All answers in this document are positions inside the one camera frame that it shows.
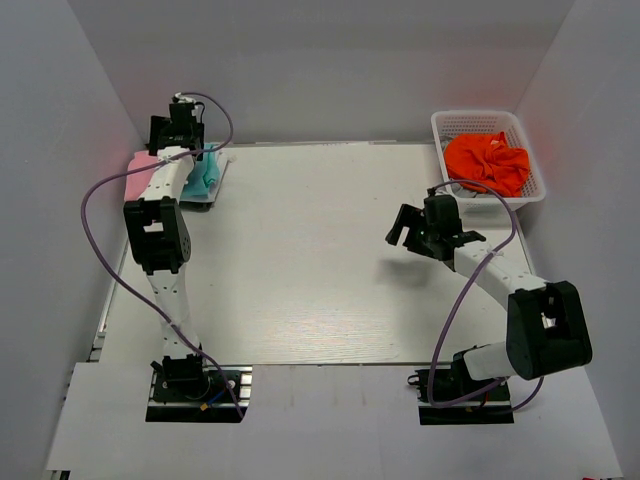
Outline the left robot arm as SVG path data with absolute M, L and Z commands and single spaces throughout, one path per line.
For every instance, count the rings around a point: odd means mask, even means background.
M 196 101 L 181 94 L 169 105 L 169 116 L 151 119 L 149 150 L 156 155 L 142 193 L 124 205 L 124 217 L 134 261 L 151 285 L 160 316 L 162 360 L 183 361 L 201 345 L 190 319 L 186 294 L 186 263 L 191 240 L 179 200 L 202 146 L 202 125 Z

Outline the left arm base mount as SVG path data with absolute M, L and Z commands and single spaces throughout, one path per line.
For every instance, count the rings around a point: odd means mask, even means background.
M 151 363 L 148 423 L 238 424 L 250 402 L 250 366 L 216 368 L 193 355 Z

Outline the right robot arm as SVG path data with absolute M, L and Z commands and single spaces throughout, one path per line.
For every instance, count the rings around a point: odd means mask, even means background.
M 480 233 L 465 231 L 456 200 L 432 195 L 421 208 L 404 204 L 386 235 L 391 245 L 444 263 L 471 280 L 506 311 L 506 339 L 456 354 L 453 390 L 472 399 L 488 380 L 524 380 L 581 367 L 593 349 L 576 287 L 549 282 L 501 255 Z

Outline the pink t-shirt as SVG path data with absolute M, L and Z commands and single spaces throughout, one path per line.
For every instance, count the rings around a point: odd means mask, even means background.
M 157 158 L 151 156 L 147 151 L 139 151 L 134 154 L 133 159 L 129 162 L 127 170 L 137 170 L 142 167 L 156 165 Z M 146 190 L 154 173 L 152 168 L 139 173 L 133 173 L 126 177 L 124 201 L 137 200 Z

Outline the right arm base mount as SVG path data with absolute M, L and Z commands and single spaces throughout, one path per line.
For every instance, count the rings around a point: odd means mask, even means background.
M 407 384 L 414 387 L 418 397 L 418 414 L 421 426 L 469 426 L 513 424 L 511 396 L 508 385 L 502 382 L 495 389 L 447 408 L 434 408 L 428 401 L 429 369 L 418 369 L 407 378 Z M 469 381 L 464 384 L 455 377 L 449 366 L 438 368 L 434 376 L 433 396 L 436 402 L 446 402 L 475 391 L 490 380 Z

